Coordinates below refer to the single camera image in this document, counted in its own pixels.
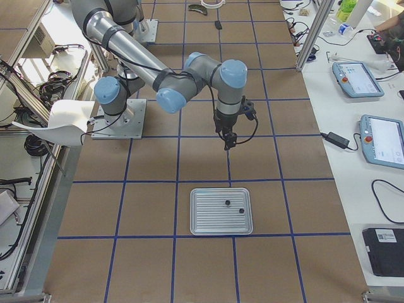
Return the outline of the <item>black power adapter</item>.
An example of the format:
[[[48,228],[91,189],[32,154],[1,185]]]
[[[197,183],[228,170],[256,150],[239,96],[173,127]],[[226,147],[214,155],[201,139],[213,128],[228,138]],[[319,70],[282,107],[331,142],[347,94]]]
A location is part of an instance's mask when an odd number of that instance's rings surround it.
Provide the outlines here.
[[[321,133],[321,136],[327,142],[329,142],[339,148],[342,148],[342,149],[347,149],[349,142],[350,142],[348,139],[341,137],[340,135],[337,135],[333,132]]]

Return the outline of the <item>aluminium frame post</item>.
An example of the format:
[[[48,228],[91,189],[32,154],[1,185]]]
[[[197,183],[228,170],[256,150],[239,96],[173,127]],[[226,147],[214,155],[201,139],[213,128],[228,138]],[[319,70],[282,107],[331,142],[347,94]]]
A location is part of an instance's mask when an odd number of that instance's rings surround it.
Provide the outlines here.
[[[330,10],[334,4],[334,0],[324,0],[317,13],[314,17],[313,23],[309,29],[308,36],[304,42],[303,47],[300,50],[299,56],[297,57],[296,70],[302,71],[307,59],[314,47],[316,39],[318,38],[320,31],[330,13]]]

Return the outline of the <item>ribbed metal tray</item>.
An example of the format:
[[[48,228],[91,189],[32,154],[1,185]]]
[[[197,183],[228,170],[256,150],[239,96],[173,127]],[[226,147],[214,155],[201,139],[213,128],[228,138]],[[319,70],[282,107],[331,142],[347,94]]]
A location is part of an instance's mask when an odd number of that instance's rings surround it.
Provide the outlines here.
[[[244,187],[195,188],[190,193],[190,232],[196,236],[253,232],[250,193]]]

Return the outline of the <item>white plastic chair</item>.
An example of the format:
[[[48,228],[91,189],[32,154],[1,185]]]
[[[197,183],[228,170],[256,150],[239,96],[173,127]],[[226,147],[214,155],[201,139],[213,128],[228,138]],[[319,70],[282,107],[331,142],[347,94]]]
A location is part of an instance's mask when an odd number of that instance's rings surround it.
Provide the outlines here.
[[[87,122],[94,105],[95,101],[58,100],[51,108],[47,127],[35,128],[16,121],[12,124],[57,145],[79,146],[83,144],[83,134],[88,132]]]

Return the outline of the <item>near teach pendant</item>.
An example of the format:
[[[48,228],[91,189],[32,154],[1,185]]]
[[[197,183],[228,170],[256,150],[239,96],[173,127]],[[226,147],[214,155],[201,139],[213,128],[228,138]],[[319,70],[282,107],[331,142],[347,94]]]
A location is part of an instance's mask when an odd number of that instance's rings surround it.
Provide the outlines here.
[[[403,169],[403,122],[363,115],[359,121],[362,153],[367,162]]]

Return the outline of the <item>teach pendant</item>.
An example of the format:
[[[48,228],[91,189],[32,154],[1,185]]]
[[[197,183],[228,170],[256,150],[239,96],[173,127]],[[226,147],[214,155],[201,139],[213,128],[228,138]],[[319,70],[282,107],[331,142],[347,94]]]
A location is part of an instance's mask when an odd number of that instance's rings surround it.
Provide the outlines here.
[[[363,115],[359,121],[362,153],[367,162],[403,169],[403,122]]]
[[[332,72],[350,98],[384,96],[383,89],[363,62],[334,62]]]

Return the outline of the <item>black brake pad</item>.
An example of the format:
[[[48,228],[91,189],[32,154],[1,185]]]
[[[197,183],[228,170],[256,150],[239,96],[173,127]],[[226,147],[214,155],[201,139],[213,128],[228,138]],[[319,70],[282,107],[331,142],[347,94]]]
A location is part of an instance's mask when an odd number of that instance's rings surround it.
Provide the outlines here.
[[[216,21],[214,22],[214,24],[215,24],[215,28],[216,28],[217,30],[221,30],[221,29],[222,29],[222,24],[221,24],[221,22],[220,22],[219,20],[216,20]]]

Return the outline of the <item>far teach pendant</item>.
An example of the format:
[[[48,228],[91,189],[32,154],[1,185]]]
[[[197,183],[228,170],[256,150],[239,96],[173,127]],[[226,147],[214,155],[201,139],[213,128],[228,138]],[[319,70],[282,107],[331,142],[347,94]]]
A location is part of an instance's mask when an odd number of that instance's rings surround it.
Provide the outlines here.
[[[363,62],[334,62],[332,72],[350,98],[384,96],[383,89]]]

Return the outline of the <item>white curved plastic bracket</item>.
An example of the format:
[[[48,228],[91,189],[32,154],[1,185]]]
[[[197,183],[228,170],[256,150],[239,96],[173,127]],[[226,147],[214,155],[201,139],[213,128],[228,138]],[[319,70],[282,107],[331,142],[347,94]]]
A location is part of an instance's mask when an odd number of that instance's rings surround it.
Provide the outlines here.
[[[206,9],[219,9],[226,4],[226,0],[220,0],[216,3],[209,3],[208,1],[201,0],[201,5]]]

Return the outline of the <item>green brake shoe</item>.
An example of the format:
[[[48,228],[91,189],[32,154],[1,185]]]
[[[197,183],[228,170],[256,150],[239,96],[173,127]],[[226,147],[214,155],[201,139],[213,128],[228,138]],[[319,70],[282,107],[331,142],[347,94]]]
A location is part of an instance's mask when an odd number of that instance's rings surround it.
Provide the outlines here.
[[[208,15],[208,9],[201,4],[189,4],[187,10],[200,13],[203,16]]]

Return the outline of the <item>black flat box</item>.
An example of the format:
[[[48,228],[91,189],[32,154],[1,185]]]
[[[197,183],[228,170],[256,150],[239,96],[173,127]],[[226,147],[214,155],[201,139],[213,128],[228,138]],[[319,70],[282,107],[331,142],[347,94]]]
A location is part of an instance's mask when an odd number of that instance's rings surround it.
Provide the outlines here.
[[[403,278],[403,229],[368,228],[362,236],[373,274]]]

